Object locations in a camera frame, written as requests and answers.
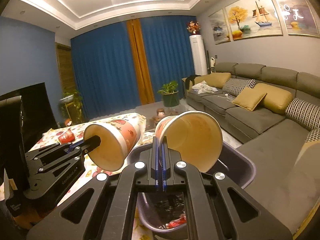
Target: orange curtain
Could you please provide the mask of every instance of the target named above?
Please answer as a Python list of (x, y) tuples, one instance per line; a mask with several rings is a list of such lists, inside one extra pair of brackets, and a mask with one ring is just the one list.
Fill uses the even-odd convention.
[(142, 105), (155, 102), (139, 19), (127, 21), (138, 92)]

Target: television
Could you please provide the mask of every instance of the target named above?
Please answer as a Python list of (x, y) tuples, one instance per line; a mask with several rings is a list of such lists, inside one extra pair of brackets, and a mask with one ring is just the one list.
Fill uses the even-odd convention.
[(57, 129), (44, 83), (24, 87), (0, 96), (0, 101), (21, 96), (23, 107), (22, 140), (28, 152), (50, 128)]

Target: black and white pillow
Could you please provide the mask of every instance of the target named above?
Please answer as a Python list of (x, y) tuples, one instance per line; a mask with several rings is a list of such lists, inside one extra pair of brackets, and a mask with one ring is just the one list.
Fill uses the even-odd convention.
[(308, 133), (306, 142), (314, 142), (314, 141), (320, 141), (320, 129), (315, 129), (315, 130), (312, 130), (310, 133)]
[(320, 106), (295, 98), (285, 110), (285, 115), (309, 131), (320, 129)]
[(232, 96), (238, 96), (245, 87), (254, 88), (256, 81), (254, 79), (230, 78), (224, 84), (222, 91)]

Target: blue curtain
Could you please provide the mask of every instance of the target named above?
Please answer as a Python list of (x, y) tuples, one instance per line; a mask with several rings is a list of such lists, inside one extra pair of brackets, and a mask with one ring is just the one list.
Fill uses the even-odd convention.
[(76, 84), (87, 118), (140, 105), (136, 74), (125, 22), (71, 39)]
[(187, 23), (195, 16), (156, 16), (141, 18), (144, 47), (155, 100), (163, 84), (176, 80), (183, 97), (181, 78), (195, 73)]

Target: gray sectional sofa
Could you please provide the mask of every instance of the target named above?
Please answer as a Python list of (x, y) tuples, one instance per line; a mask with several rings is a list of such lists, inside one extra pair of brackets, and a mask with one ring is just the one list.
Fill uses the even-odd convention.
[[(261, 64), (230, 62), (218, 63), (215, 70), (231, 73), (232, 78), (255, 79), (257, 83), (279, 87), (291, 92), (293, 98), (320, 106), (318, 76)], [(250, 158), (257, 168), (256, 177), (246, 191), (267, 209), (284, 209), (283, 212), (288, 213), (283, 205), (270, 207), (269, 203), (276, 187), (292, 172), (309, 131), (285, 115), (276, 114), (263, 106), (251, 112), (221, 96), (224, 97), (222, 89), (214, 94), (199, 95), (192, 90), (185, 91), (189, 105), (212, 115), (225, 131), (244, 143), (237, 150)], [(304, 218), (291, 214), (279, 219), (294, 233), (296, 225), (300, 225)]]

